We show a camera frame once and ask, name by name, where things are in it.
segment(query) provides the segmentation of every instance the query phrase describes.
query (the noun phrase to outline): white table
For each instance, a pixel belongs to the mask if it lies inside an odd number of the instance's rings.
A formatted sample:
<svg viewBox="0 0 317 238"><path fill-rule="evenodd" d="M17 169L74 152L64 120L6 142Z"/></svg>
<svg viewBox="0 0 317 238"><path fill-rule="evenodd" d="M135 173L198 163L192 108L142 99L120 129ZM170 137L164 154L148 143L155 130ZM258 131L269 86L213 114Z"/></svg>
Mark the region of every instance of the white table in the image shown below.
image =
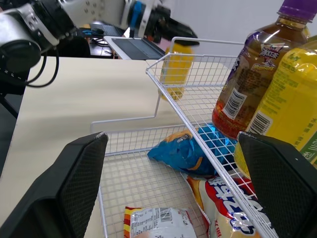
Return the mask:
<svg viewBox="0 0 317 238"><path fill-rule="evenodd" d="M40 65L31 70L31 78ZM52 85L26 89L0 178L0 225L63 147L90 133L92 121L154 113L158 90L145 74L147 66L138 60L60 58ZM49 57L38 83L50 80L54 68L55 58ZM172 124L181 122L169 104L161 100L155 119L114 122L95 128L114 131ZM104 237L98 202L85 237Z"/></svg>

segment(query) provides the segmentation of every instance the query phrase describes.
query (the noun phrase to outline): blue chip bag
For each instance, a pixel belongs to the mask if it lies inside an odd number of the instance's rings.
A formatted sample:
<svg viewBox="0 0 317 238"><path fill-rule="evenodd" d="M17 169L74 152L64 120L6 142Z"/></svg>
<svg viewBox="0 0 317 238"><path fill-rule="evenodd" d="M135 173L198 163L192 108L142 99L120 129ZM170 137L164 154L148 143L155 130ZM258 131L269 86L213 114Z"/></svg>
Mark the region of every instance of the blue chip bag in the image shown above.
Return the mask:
<svg viewBox="0 0 317 238"><path fill-rule="evenodd" d="M198 134L222 164L227 164L227 161L229 163L233 162L231 153L234 152L236 140L228 139L212 124L197 130ZM170 135L150 150L148 157L185 173L196 175L217 174L189 130Z"/></svg>

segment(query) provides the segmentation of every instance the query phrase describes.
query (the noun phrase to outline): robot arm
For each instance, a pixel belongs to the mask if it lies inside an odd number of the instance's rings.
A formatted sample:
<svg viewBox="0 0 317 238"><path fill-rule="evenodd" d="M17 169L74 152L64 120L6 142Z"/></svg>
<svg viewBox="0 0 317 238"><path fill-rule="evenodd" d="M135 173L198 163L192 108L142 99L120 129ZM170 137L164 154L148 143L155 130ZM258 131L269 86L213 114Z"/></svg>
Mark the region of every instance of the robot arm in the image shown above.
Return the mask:
<svg viewBox="0 0 317 238"><path fill-rule="evenodd" d="M0 58L11 71L28 70L37 64L41 53L70 37L76 27L94 20L138 29L139 37L152 36L155 42L162 37L197 37L153 0L36 0L0 13Z"/></svg>

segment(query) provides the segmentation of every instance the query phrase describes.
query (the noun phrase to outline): white wall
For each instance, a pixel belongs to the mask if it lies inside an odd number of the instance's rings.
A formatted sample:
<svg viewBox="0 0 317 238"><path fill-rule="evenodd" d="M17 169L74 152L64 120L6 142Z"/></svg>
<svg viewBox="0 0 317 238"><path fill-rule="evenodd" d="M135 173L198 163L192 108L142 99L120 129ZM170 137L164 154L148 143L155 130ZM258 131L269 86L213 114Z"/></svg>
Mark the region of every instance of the white wall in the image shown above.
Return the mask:
<svg viewBox="0 0 317 238"><path fill-rule="evenodd" d="M171 0L173 17L188 24L199 38L244 42L253 30L273 23L283 0ZM316 22L308 24L317 34ZM202 44L199 54L236 55L241 47Z"/></svg>

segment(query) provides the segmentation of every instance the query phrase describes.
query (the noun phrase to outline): purple bottle cap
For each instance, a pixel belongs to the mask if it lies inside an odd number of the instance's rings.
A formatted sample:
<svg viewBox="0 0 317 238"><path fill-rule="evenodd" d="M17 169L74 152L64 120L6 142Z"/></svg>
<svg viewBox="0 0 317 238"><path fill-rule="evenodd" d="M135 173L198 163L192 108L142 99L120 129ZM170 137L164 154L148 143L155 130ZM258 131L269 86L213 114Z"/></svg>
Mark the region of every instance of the purple bottle cap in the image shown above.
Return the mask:
<svg viewBox="0 0 317 238"><path fill-rule="evenodd" d="M317 13L317 0L284 0L278 13L312 21Z"/></svg>

